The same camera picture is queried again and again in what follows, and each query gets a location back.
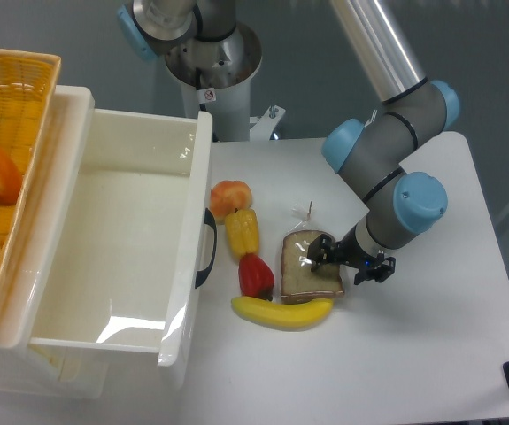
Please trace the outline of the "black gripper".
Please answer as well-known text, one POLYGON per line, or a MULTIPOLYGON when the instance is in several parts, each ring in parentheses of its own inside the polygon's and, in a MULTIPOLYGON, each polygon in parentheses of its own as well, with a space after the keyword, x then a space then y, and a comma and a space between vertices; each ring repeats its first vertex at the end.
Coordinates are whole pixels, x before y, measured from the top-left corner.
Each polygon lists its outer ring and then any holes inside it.
POLYGON ((364 281, 384 282, 395 273, 396 259, 384 252, 377 255, 367 253, 357 240, 353 227, 340 241, 328 234, 320 234, 309 245, 307 258, 311 261, 311 270, 333 264, 357 268, 353 283, 360 285, 364 281))

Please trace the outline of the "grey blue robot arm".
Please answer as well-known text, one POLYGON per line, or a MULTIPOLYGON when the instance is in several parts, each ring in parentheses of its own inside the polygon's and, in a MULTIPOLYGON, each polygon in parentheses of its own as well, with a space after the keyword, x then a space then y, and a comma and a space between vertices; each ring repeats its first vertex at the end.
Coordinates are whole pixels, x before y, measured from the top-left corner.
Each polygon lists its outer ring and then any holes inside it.
MULTIPOLYGON (((382 101, 380 117, 347 120, 321 153, 367 207, 340 241, 316 237, 313 269, 335 264, 356 270, 356 281, 383 282, 395 270, 393 252, 429 230, 445 213, 447 195, 436 178, 407 173, 401 162, 459 116, 456 92, 423 72, 387 8, 378 1, 332 4, 368 79, 382 101)), ((250 97, 240 93, 261 62, 256 35, 236 18, 232 1, 131 1, 117 12, 120 28, 141 58, 163 58, 188 101, 188 112, 209 112, 213 138, 249 141, 250 97)))

